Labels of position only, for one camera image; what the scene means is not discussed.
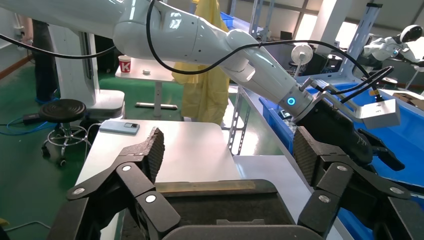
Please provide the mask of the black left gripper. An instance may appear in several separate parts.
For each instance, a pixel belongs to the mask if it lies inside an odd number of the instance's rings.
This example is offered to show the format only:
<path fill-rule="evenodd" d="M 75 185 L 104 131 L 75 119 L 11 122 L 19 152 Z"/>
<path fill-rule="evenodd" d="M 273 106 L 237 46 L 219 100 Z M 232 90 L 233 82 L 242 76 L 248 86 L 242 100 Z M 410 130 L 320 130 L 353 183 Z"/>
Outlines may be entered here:
<path fill-rule="evenodd" d="M 340 147 L 358 165 L 370 164 L 374 155 L 393 171 L 405 168 L 380 138 L 362 128 L 356 130 L 348 117 L 324 99 L 295 124 L 305 127 L 316 141 Z"/>

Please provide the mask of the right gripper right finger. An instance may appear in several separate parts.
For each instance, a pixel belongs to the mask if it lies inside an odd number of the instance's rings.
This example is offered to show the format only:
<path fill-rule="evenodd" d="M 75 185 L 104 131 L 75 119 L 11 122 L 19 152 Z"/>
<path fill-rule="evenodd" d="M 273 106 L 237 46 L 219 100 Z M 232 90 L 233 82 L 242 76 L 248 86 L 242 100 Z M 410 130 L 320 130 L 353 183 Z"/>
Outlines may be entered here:
<path fill-rule="evenodd" d="M 293 155 L 313 193 L 297 223 L 327 237 L 345 209 L 376 240 L 421 240 L 424 211 L 411 192 L 392 180 L 357 165 L 338 146 L 315 140 L 302 126 L 296 129 Z"/>

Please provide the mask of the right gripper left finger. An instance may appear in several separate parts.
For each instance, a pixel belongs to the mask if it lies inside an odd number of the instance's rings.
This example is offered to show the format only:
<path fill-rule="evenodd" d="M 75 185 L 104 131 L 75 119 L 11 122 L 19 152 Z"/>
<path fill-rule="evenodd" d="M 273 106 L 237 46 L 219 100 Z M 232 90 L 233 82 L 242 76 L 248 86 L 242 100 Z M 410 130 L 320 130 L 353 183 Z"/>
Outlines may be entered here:
<path fill-rule="evenodd" d="M 99 240 L 101 230 L 125 209 L 149 240 L 178 228 L 180 215 L 154 185 L 164 152 L 157 127 L 145 141 L 124 147 L 110 167 L 68 190 L 47 238 Z"/>

